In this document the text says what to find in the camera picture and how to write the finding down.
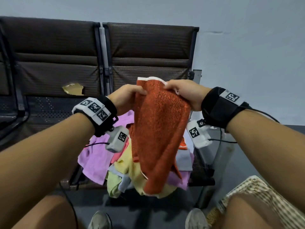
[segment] left hand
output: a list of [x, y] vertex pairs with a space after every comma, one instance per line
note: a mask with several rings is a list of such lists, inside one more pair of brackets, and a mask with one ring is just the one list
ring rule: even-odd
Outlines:
[[147, 91], [142, 86], [125, 84], [124, 86], [111, 93], [108, 98], [112, 101], [117, 109], [117, 115], [123, 115], [133, 109], [135, 103], [135, 93], [147, 95]]

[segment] gray shoe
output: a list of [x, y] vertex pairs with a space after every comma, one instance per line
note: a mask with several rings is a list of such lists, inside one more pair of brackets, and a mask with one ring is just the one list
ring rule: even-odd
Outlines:
[[88, 229], [112, 229], [112, 223], [108, 214], [97, 211], [91, 219]]
[[185, 229], [209, 229], [204, 213], [194, 208], [191, 210], [185, 220]]

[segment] green cloth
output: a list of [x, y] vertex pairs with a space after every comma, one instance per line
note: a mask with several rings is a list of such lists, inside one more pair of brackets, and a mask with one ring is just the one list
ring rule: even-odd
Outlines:
[[118, 198], [121, 192], [118, 190], [122, 178], [108, 171], [107, 173], [107, 191], [111, 198]]

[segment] white device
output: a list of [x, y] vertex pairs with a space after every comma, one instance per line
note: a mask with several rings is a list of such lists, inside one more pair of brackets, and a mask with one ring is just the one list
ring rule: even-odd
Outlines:
[[109, 145], [105, 148], [113, 153], [120, 153], [128, 138], [129, 130], [123, 126], [113, 127], [113, 130], [109, 130], [106, 133], [110, 136], [108, 139]]
[[204, 124], [203, 119], [199, 121], [190, 121], [186, 125], [186, 130], [197, 149], [208, 146], [212, 143], [212, 141], [209, 140], [211, 137], [207, 132], [210, 127], [211, 126]]

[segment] wristband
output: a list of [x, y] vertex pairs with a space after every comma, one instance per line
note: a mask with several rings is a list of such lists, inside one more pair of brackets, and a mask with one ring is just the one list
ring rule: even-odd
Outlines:
[[234, 116], [246, 108], [251, 109], [240, 96], [220, 87], [209, 91], [201, 103], [205, 124], [224, 129]]
[[100, 137], [106, 131], [111, 130], [112, 125], [119, 120], [116, 116], [116, 107], [107, 96], [85, 99], [74, 106], [72, 114], [75, 113], [82, 113], [91, 121], [95, 128], [94, 135], [96, 137]]

